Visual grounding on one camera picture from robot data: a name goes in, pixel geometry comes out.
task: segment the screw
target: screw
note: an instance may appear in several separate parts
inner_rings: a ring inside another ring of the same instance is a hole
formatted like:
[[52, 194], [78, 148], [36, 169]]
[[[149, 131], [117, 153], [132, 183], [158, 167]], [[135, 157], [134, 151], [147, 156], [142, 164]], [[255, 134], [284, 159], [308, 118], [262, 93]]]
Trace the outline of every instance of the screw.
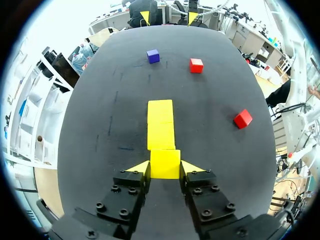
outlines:
[[128, 219], [129, 218], [129, 211], [127, 209], [123, 208], [119, 211], [119, 215], [123, 219]]
[[236, 234], [239, 235], [240, 238], [244, 238], [245, 236], [248, 235], [248, 231], [244, 228], [239, 228]]
[[218, 185], [213, 185], [213, 186], [211, 186], [211, 190], [215, 193], [215, 192], [218, 192], [220, 190], [220, 188]]
[[95, 205], [95, 208], [98, 212], [105, 212], [107, 210], [107, 208], [105, 207], [105, 205], [103, 205], [102, 202], [98, 202], [96, 205]]
[[197, 187], [197, 188], [193, 189], [193, 194], [194, 194], [194, 195], [200, 195], [200, 194], [202, 194], [201, 188]]
[[120, 187], [118, 185], [113, 185], [111, 187], [111, 191], [114, 192], [114, 193], [117, 193], [117, 192], [120, 192], [121, 189], [120, 189]]
[[85, 236], [87, 239], [96, 239], [98, 237], [98, 233], [93, 230], [89, 230], [86, 232]]
[[128, 192], [130, 195], [136, 195], [138, 193], [137, 189], [134, 187], [130, 187]]
[[226, 208], [229, 209], [229, 210], [235, 210], [236, 209], [236, 205], [234, 203], [229, 202], [226, 205]]
[[204, 219], [208, 219], [212, 216], [212, 211], [210, 209], [206, 209], [201, 213], [201, 217]]

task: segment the chair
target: chair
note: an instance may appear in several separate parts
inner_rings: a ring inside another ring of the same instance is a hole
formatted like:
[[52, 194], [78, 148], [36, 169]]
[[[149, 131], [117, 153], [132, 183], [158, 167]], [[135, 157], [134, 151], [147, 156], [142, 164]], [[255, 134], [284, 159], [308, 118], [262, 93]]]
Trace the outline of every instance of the chair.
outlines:
[[[184, 7], [182, 6], [182, 4], [176, 0], [174, 1], [174, 4], [178, 7], [178, 9], [181, 11], [181, 12], [186, 12], [186, 10], [184, 9]], [[181, 14], [181, 19], [178, 21], [178, 25], [188, 25], [188, 16], [187, 15], [183, 15]], [[200, 22], [200, 21], [193, 21], [190, 26], [193, 26], [193, 27], [199, 27], [199, 28], [204, 28], [204, 29], [207, 29], [208, 26], [205, 25], [204, 23]]]

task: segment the desk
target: desk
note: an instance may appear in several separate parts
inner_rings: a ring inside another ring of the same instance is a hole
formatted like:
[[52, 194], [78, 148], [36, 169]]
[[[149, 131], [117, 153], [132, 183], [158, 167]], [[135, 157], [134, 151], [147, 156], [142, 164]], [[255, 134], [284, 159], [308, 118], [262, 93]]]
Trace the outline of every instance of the desk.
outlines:
[[[149, 64], [146, 51], [154, 48], [160, 62]], [[190, 58], [202, 59], [202, 74], [189, 72]], [[275, 139], [252, 71], [220, 32], [164, 25], [115, 34], [79, 78], [59, 141], [65, 214], [75, 207], [94, 214], [116, 171], [150, 159], [147, 105], [159, 99], [173, 100], [181, 159], [212, 169], [238, 218], [267, 213], [276, 177]], [[253, 121], [239, 130], [233, 118], [243, 109]], [[178, 180], [151, 180], [132, 239], [197, 239]]]
[[[162, 11], [162, 23], [165, 24], [166, 23], [166, 5], [158, 3], [158, 10]], [[89, 25], [89, 33], [93, 35], [101, 31], [102, 29], [105, 29], [108, 27], [113, 27], [120, 31], [121, 29], [129, 26], [128, 24], [129, 20], [130, 20], [129, 10], [114, 13], [110, 16], [106, 16], [92, 22]]]
[[[284, 57], [280, 50], [271, 44], [265, 36], [244, 22], [238, 22], [232, 43], [237, 49], [240, 49], [242, 53], [253, 53], [253, 58], [257, 57], [273, 69], [277, 66], [281, 58]], [[267, 58], [258, 55], [262, 47], [269, 52]]]

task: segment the wire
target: wire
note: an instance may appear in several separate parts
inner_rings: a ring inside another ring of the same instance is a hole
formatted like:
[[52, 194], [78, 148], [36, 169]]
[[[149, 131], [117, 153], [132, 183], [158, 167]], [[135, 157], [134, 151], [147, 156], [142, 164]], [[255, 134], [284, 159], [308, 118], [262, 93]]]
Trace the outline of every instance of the wire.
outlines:
[[284, 209], [278, 211], [278, 212], [274, 215], [274, 217], [277, 218], [277, 217], [278, 217], [280, 214], [282, 214], [283, 212], [288, 213], [288, 216], [289, 216], [290, 221], [291, 221], [291, 225], [293, 225], [294, 222], [295, 222], [295, 217], [294, 217], [294, 214], [292, 213], [292, 211], [290, 211], [289, 209], [285, 209], [285, 208], [284, 208]]
[[287, 113], [287, 112], [299, 109], [299, 108], [301, 108], [301, 107], [303, 107], [305, 105], [306, 105], [306, 103], [302, 102], [302, 103], [298, 103], [298, 104], [295, 104], [295, 105], [292, 105], [292, 106], [285, 107], [285, 108], [281, 109], [280, 111], [275, 111], [275, 114], [271, 115], [271, 117], [275, 116], [276, 114]]
[[299, 194], [299, 192], [298, 192], [297, 184], [296, 184], [294, 181], [292, 181], [292, 180], [279, 181], [278, 184], [279, 184], [279, 183], [283, 183], [283, 182], [287, 182], [287, 181], [292, 182], [292, 183], [294, 184], [294, 186], [295, 186], [295, 189], [296, 189], [296, 192], [298, 193], [298, 195], [301, 195], [301, 194]]
[[[226, 2], [224, 4], [222, 4], [221, 6], [217, 7], [217, 8], [213, 8], [211, 11], [207, 11], [207, 12], [204, 12], [204, 13], [200, 13], [198, 14], [198, 16], [204, 16], [204, 15], [208, 15], [208, 14], [212, 14], [212, 13], [215, 13], [215, 12], [218, 12], [220, 11], [221, 9], [223, 9], [229, 2], [230, 0], [226, 0]], [[184, 12], [184, 11], [180, 11], [178, 9], [176, 9], [175, 7], [173, 7], [169, 2], [167, 2], [166, 0], [163, 0], [163, 2], [169, 7], [171, 8], [172, 10], [182, 14], [182, 15], [185, 15], [187, 16], [188, 13], [187, 12]]]
[[309, 176], [299, 176], [299, 177], [287, 177], [286, 179], [308, 179], [311, 178], [312, 175]]

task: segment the floor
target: floor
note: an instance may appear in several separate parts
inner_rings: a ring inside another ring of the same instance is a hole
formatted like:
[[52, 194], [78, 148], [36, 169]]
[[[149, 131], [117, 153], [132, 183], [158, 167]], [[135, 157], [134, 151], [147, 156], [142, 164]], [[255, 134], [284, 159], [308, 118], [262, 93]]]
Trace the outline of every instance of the floor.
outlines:
[[[261, 87], [265, 98], [280, 87], [257, 75], [255, 75], [255, 78]], [[64, 211], [59, 194], [57, 170], [36, 168], [34, 172], [39, 196], [58, 217], [62, 217], [64, 215]], [[289, 178], [290, 177], [298, 177], [298, 175], [296, 173], [291, 173], [289, 175]], [[306, 181], [301, 179], [294, 179], [292, 181], [297, 185], [297, 189], [291, 181], [276, 182], [274, 186], [275, 193], [273, 196], [286, 198], [288, 194], [291, 199], [295, 199], [298, 193], [303, 192]], [[278, 207], [271, 206], [268, 214], [273, 215], [277, 209]]]

